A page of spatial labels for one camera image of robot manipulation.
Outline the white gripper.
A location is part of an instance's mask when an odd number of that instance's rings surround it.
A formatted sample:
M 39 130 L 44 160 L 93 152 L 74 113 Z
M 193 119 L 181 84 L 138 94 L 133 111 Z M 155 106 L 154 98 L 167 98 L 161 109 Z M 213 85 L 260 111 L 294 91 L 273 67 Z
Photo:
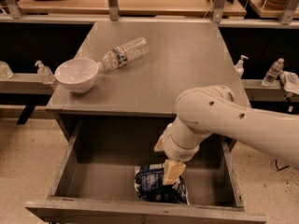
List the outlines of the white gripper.
M 168 158 L 164 162 L 163 184 L 174 185 L 186 168 L 189 161 L 199 150 L 200 137 L 187 126 L 169 124 L 159 137 L 155 152 L 164 152 Z

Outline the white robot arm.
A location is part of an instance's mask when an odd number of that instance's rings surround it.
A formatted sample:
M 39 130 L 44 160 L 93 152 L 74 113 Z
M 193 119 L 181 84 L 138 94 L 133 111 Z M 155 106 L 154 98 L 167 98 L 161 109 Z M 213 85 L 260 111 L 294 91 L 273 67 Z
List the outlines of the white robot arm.
M 230 137 L 299 168 L 299 117 L 245 107 L 226 86 L 192 88 L 175 103 L 177 116 L 160 136 L 166 155 L 163 183 L 173 185 L 200 144 L 213 133 Z

